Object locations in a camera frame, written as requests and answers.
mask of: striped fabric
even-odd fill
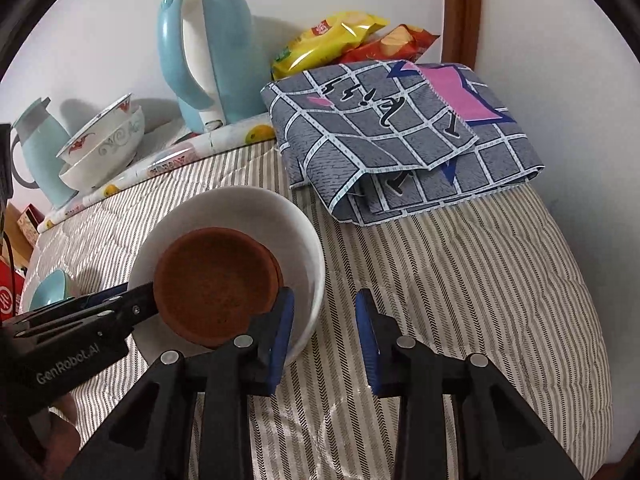
[[[267,142],[100,202],[40,236],[24,303],[56,267],[83,292],[126,281],[149,231],[191,196],[218,186],[272,189],[312,221],[327,282],[318,330],[305,351],[273,397],[250,400],[256,478],[390,477],[398,401],[373,398],[367,387],[353,311],[362,287],[372,289],[404,333],[436,352],[487,354],[591,477],[610,442],[606,351],[580,271],[530,186],[361,228],[334,221],[310,188],[290,191],[284,175]],[[128,357],[74,391],[83,442],[146,369],[131,339],[129,346]],[[445,402],[454,479],[456,442]],[[197,440],[197,424],[194,432]]]

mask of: lemon print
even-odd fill
[[[113,184],[109,184],[107,187],[104,188],[104,197],[108,198],[110,196],[115,195],[119,191],[120,190],[118,189],[117,186],[114,186]]]
[[[263,140],[274,139],[276,132],[267,124],[258,124],[249,130],[244,138],[245,144],[253,144],[254,142],[262,142]]]

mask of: folded cloth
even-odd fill
[[[372,225],[530,180],[543,165],[468,67],[366,61],[262,90],[290,186]]]

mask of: metal bolt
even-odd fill
[[[167,350],[160,356],[160,361],[162,362],[162,364],[172,365],[179,358],[180,358],[180,355],[178,354],[178,352],[176,352],[175,350]]]
[[[482,354],[473,354],[469,360],[473,366],[477,366],[478,368],[484,368],[489,364],[489,359],[486,358],[486,355]]]
[[[400,348],[413,348],[415,346],[415,339],[410,335],[401,335],[396,339],[396,344]]]
[[[238,348],[247,348],[254,342],[254,338],[247,334],[239,335],[234,339],[234,345]]]

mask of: red package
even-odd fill
[[[24,278],[14,272],[15,276],[15,307],[20,305],[20,297],[24,286]],[[11,295],[11,269],[0,259],[0,320],[4,321],[12,316],[13,297]]]
[[[384,38],[348,51],[338,58],[336,62],[350,63],[353,61],[366,61],[367,59],[417,61],[438,38],[439,36],[434,36],[423,28],[412,27],[403,23]]]

